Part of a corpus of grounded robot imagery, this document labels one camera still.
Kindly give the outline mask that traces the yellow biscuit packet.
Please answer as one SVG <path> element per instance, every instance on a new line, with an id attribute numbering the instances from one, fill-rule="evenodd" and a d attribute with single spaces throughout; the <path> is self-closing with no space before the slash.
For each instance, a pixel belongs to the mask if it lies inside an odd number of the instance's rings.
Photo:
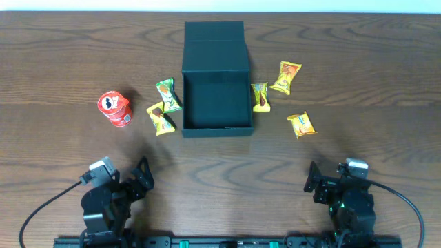
<path id="1" fill-rule="evenodd" d="M 286 119 L 291 123 L 297 139 L 299 139 L 301 136 L 317 133 L 306 111 L 304 111 L 302 114 L 288 116 Z"/>

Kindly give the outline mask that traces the red Pringles can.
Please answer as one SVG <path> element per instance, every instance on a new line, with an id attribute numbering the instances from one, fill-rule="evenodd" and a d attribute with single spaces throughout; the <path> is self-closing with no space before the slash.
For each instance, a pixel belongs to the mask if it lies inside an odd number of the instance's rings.
<path id="1" fill-rule="evenodd" d="M 125 127 L 132 121 L 129 101 L 117 91 L 103 94 L 97 101 L 99 111 L 116 127 Z"/>

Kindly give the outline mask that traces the yellow-green snack packet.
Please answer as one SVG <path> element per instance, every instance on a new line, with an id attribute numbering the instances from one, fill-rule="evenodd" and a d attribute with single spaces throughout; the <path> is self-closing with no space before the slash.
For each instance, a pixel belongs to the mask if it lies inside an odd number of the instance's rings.
<path id="1" fill-rule="evenodd" d="M 270 112 L 271 110 L 271 106 L 267 98 L 267 84 L 268 82 L 251 84 L 256 102 L 255 106 L 253 106 L 254 112 Z"/>

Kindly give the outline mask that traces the yellow orange snack packet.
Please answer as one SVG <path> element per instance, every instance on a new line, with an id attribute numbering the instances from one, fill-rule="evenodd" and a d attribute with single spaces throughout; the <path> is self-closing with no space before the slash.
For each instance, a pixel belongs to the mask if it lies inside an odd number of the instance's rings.
<path id="1" fill-rule="evenodd" d="M 294 77 L 297 75 L 301 67 L 302 64 L 292 63 L 288 61 L 281 61 L 279 76 L 274 82 L 274 84 L 270 86 L 270 88 L 285 93 L 286 95 L 290 95 L 291 82 L 293 81 Z"/>

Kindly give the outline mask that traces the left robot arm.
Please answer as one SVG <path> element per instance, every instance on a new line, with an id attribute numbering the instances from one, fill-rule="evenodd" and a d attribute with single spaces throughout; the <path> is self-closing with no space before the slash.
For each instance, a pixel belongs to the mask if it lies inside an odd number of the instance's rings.
<path id="1" fill-rule="evenodd" d="M 80 177 L 93 188 L 81 199 L 86 226 L 80 237 L 81 247 L 142 247 L 139 237 L 125 227 L 131 217 L 131 204 L 145 198 L 154 188 L 148 160 L 143 157 L 132 170 L 133 177 L 120 181 L 120 173 L 110 158 L 92 163 Z"/>

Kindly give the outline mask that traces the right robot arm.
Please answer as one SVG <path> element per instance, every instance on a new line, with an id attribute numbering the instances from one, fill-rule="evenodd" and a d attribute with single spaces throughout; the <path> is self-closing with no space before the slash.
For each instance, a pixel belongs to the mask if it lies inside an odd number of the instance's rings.
<path id="1" fill-rule="evenodd" d="M 337 168 L 340 178 L 321 174 L 311 162 L 305 192 L 312 192 L 315 203 L 328 206 L 334 226 L 335 247 L 361 247 L 373 241 L 376 214 L 373 195 L 366 181 L 369 166 L 359 159 L 347 158 Z"/>

